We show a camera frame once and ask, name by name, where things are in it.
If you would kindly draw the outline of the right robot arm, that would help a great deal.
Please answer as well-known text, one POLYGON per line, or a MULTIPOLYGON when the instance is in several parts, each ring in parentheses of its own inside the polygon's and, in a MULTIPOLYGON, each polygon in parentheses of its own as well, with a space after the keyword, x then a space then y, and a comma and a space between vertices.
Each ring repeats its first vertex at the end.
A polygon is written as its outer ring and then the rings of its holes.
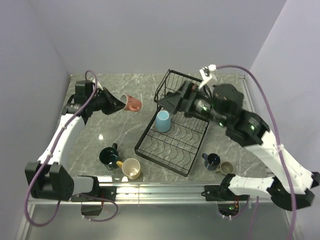
POLYGON ((312 188, 319 186, 319 172, 311 172, 298 163, 286 149, 277 144, 268 124, 256 113, 243 109, 244 95, 232 84, 215 85, 206 95, 195 83, 184 81, 175 92, 158 100, 171 114, 219 123, 225 134, 260 159, 274 174, 272 177, 242 177, 228 173, 216 194, 220 201, 235 196, 271 199, 278 207, 293 211, 312 205, 312 188))

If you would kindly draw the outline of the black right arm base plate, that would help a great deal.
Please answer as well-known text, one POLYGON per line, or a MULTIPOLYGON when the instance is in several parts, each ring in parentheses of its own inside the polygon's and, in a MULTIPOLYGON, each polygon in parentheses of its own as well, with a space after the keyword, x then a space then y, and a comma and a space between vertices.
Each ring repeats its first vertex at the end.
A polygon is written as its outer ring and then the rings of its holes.
POLYGON ((227 187, 221 185, 205 185, 201 193, 207 202, 228 202, 228 201, 246 201, 249 195, 235 195, 227 187))

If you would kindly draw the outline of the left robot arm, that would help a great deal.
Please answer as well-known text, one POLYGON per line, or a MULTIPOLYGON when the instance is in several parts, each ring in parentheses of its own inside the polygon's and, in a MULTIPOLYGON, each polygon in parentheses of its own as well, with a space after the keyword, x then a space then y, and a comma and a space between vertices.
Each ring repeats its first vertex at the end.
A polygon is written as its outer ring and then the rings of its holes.
POLYGON ((101 195, 96 176, 71 177, 65 165, 79 134, 94 112, 111 115, 122 110, 125 104, 114 97, 105 87, 92 96, 95 86, 90 80, 75 83, 75 93, 62 109, 58 128, 44 153, 36 162, 29 162, 25 175, 29 194, 34 199, 68 201, 72 196, 83 194, 89 201, 101 195))

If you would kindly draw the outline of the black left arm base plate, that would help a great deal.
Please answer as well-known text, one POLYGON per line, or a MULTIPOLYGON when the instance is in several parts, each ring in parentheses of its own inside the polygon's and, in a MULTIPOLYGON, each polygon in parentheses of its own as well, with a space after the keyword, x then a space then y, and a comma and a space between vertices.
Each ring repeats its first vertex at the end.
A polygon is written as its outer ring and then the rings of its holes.
POLYGON ((101 202, 99 199, 107 199, 115 201, 117 194, 116 186, 98 186, 91 192, 73 195, 70 199, 71 202, 101 202))

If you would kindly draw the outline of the light blue mug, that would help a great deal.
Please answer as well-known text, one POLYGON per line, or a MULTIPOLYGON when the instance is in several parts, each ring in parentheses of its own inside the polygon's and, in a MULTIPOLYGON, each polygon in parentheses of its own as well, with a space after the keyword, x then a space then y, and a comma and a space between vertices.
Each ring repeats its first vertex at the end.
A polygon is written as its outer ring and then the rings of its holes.
POLYGON ((171 117, 168 111, 161 110, 155 118, 155 128, 160 133, 167 132, 171 127, 171 117))

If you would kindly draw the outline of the black wire dish rack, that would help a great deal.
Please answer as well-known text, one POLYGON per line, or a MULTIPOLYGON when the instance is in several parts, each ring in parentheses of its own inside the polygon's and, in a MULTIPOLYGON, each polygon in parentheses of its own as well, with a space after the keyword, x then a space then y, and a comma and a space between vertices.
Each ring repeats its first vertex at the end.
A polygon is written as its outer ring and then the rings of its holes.
POLYGON ((196 117, 186 118, 182 112, 170 116, 167 132, 156 130, 159 105, 134 147, 135 154, 161 167, 187 177, 193 167, 209 122, 196 117))

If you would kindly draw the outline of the pink mug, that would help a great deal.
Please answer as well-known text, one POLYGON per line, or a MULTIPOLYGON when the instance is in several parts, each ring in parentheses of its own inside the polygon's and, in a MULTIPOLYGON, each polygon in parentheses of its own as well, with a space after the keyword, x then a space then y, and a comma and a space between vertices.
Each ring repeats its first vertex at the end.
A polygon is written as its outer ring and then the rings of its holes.
POLYGON ((138 112, 142 108, 142 102, 128 94, 123 94, 120 101, 124 103, 124 111, 138 112))

